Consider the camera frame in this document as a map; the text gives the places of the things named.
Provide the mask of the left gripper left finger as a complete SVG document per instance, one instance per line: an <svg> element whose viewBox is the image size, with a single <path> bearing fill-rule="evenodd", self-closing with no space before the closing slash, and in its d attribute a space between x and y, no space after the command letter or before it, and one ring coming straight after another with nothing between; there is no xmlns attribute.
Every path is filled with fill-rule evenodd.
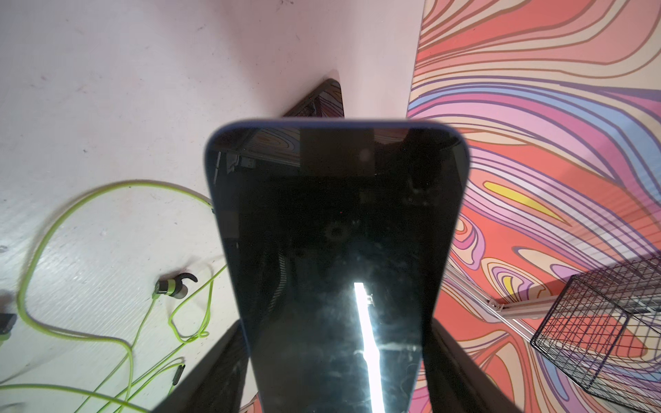
<svg viewBox="0 0 661 413"><path fill-rule="evenodd" d="M165 411L238 412L248 361L244 330L238 320L165 399Z"/></svg>

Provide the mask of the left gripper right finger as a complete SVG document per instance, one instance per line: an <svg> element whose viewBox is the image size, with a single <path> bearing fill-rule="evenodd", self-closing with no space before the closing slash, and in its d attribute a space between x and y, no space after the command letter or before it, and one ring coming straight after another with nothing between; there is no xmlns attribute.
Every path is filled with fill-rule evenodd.
<svg viewBox="0 0 661 413"><path fill-rule="evenodd" d="M520 411L435 318L424 333L423 364L432 411Z"/></svg>

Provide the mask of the green earphones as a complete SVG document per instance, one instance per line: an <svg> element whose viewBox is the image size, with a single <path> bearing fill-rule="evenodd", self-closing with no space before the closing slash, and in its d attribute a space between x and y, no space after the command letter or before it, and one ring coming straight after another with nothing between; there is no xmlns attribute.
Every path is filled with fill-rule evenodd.
<svg viewBox="0 0 661 413"><path fill-rule="evenodd" d="M234 316L210 199L148 181L80 196L37 234L17 312L3 411L152 411Z"/></svg>

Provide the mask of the black smartphone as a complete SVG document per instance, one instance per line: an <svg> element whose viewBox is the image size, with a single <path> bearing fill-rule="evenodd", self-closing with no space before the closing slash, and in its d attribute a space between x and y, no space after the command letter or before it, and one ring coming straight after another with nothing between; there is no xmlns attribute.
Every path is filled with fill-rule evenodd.
<svg viewBox="0 0 661 413"><path fill-rule="evenodd" d="M344 102L340 83L325 79L316 89L294 105L284 117L344 118Z"/></svg>
<svg viewBox="0 0 661 413"><path fill-rule="evenodd" d="M212 134L208 187L264 411L409 409L469 163L436 122Z"/></svg>

